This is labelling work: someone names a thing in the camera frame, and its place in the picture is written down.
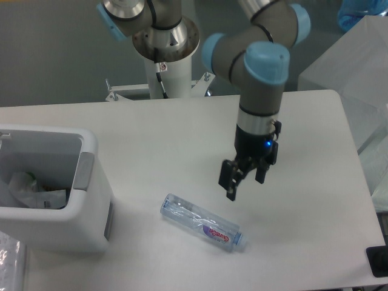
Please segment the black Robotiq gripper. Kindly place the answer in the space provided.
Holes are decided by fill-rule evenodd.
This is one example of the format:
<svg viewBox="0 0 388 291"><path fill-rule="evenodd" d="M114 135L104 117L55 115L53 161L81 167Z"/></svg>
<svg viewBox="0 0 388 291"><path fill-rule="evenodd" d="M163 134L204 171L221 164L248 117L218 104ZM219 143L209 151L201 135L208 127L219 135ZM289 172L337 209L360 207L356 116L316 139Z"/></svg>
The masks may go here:
<svg viewBox="0 0 388 291"><path fill-rule="evenodd" d="M269 167L275 165L278 156L277 138L282 124L274 121L275 129L266 135L254 135L236 126L234 160L222 162L218 184L226 191L226 197L234 201L242 180L256 167L255 180L263 184Z"/></svg>

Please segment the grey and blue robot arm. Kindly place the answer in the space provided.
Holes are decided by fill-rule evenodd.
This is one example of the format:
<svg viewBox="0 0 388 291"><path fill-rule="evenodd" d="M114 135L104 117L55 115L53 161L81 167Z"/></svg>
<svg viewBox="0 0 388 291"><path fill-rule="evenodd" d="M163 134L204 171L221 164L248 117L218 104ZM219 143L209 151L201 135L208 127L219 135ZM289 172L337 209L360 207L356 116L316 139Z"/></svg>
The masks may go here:
<svg viewBox="0 0 388 291"><path fill-rule="evenodd" d="M310 32L307 11L285 1L241 1L250 21L244 31L215 33L201 41L181 1L99 1L96 8L117 40L131 39L147 70L153 99L192 93L191 57L197 49L207 71L240 91L236 156L221 166L219 184L234 200L251 171L263 183L276 163L281 123L278 113L289 77L289 49Z"/></svg>

